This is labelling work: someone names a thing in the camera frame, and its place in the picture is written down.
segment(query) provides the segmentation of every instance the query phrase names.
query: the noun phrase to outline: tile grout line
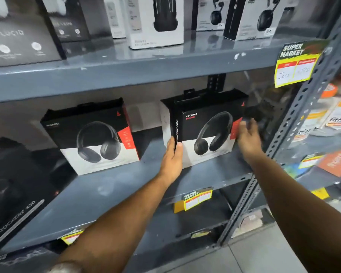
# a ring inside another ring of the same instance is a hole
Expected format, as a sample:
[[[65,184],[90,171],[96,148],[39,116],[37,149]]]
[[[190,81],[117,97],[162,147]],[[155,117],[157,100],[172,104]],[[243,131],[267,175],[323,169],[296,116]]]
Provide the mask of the tile grout line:
[[[222,249],[222,248],[217,248],[217,249],[215,249],[214,251],[212,251],[212,252],[210,252],[210,253],[204,254],[204,255],[201,256],[201,257],[198,257],[198,258],[195,258],[195,259],[193,259],[193,260],[191,260],[191,261],[185,262],[184,264],[178,265],[178,266],[176,266],[176,267],[174,267],[174,268],[172,268],[172,269],[170,269],[170,270],[164,271],[163,273],[168,273],[168,272],[170,272],[170,271],[172,271],[172,270],[175,270],[175,269],[178,268],[178,267],[181,267],[181,266],[183,266],[183,265],[189,264],[190,262],[193,262],[193,261],[195,261],[195,260],[198,260],[198,259],[200,259],[200,258],[203,258],[203,257],[207,256],[208,254],[214,253],[214,252],[216,252],[216,251],[218,251],[218,250],[220,250],[220,249]]]
[[[240,267],[239,262],[237,261],[235,255],[234,255],[234,252],[232,252],[230,245],[228,245],[228,247],[229,247],[229,249],[230,249],[230,251],[231,251],[231,253],[232,253],[232,256],[234,256],[234,259],[235,259],[235,261],[236,261],[236,263],[237,263],[237,266],[240,268],[241,273],[244,273],[244,272],[242,271],[241,267]]]

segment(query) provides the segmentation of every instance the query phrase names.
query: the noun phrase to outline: white circle icon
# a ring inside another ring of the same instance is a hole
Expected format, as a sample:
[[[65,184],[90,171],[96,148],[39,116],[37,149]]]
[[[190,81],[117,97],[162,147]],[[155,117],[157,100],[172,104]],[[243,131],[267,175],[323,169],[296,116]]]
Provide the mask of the white circle icon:
[[[41,46],[39,43],[37,43],[37,42],[33,42],[33,43],[32,43],[32,48],[33,48],[34,50],[41,50],[41,49],[42,49],[42,46]]]
[[[3,44],[0,44],[0,51],[2,51],[3,53],[10,53],[9,47]]]

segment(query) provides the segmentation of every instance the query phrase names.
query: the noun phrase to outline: red label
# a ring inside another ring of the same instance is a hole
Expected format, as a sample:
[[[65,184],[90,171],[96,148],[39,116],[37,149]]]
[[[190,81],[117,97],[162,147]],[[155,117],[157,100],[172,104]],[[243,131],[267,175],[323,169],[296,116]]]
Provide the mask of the red label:
[[[133,136],[131,135],[130,127],[126,127],[118,132],[125,149],[135,148]]]
[[[242,121],[242,117],[232,123],[231,135],[230,135],[231,140],[236,139],[237,134],[239,132],[239,125],[241,121]]]
[[[298,65],[314,63],[315,61],[316,61],[316,58],[300,60],[300,61],[298,61]]]
[[[287,62],[287,63],[282,63],[278,65],[278,69],[280,68],[285,68],[285,67],[291,67],[291,66],[295,66],[297,65],[296,61],[292,61],[292,62]]]

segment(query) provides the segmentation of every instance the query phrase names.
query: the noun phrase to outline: white tile floor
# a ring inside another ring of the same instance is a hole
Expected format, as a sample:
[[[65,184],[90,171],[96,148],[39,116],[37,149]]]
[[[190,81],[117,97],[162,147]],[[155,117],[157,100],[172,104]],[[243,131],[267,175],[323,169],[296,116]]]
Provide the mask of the white tile floor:
[[[341,201],[331,204],[341,212]],[[306,273],[277,225],[228,247],[206,249],[148,273]]]

